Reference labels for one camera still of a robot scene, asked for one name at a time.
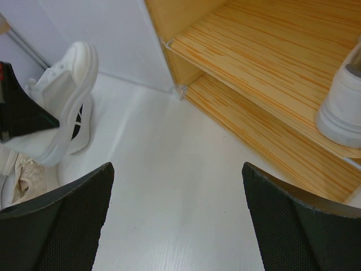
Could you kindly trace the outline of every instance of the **shoe sole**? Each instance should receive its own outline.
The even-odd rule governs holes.
[[[361,127],[345,123],[337,118],[323,103],[316,116],[316,126],[328,139],[338,144],[361,148]]]
[[[74,154],[88,145],[90,139],[90,118],[92,110],[93,99],[91,95],[89,95],[83,103],[79,133],[70,142],[67,154]]]
[[[75,89],[65,104],[59,118],[60,127],[51,144],[40,157],[34,159],[39,164],[48,167],[53,166],[67,153],[79,108],[82,106],[86,96],[89,95],[93,89],[98,75],[98,53],[93,45],[87,44],[87,49],[91,60],[89,68],[90,72],[83,82]]]

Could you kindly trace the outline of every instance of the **white floor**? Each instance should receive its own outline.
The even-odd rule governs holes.
[[[186,100],[105,75],[93,96],[91,143],[59,178],[115,168],[94,270],[263,270],[241,170],[283,176]]]

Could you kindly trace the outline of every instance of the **shoe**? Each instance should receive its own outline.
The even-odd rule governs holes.
[[[72,141],[70,142],[67,154],[73,154],[88,145],[90,138],[90,117],[92,108],[93,99],[91,95],[89,95],[86,97],[79,110],[74,126]]]
[[[361,148],[361,43],[347,56],[316,116],[316,126],[330,140]]]
[[[15,174],[7,181],[13,183],[11,205],[36,198],[59,187],[58,167],[44,167],[26,154],[19,154]]]
[[[53,166],[67,153],[79,108],[98,74],[98,54],[86,42],[74,43],[28,90],[30,98],[60,122],[60,127],[15,137],[5,145],[36,162]]]

